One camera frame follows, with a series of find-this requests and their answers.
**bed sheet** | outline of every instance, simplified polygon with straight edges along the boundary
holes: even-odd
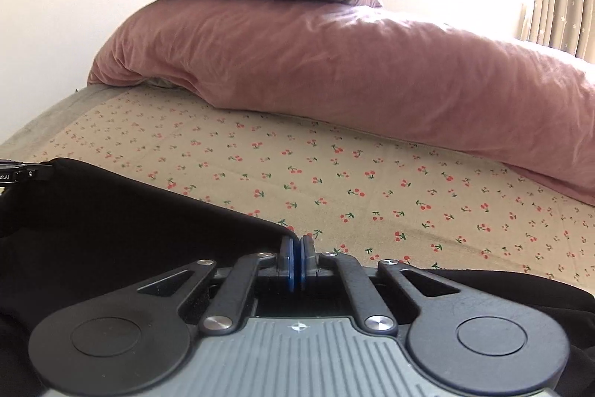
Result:
[[[139,86],[26,159],[59,156],[311,234],[318,250],[367,265],[392,257],[595,288],[595,208],[456,151]]]

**beige bed sheet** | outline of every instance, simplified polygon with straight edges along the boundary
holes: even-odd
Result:
[[[318,250],[367,265],[392,257],[595,287],[595,208],[501,163],[311,120],[218,110],[184,90],[101,88],[29,124],[0,156],[81,159],[311,234]]]

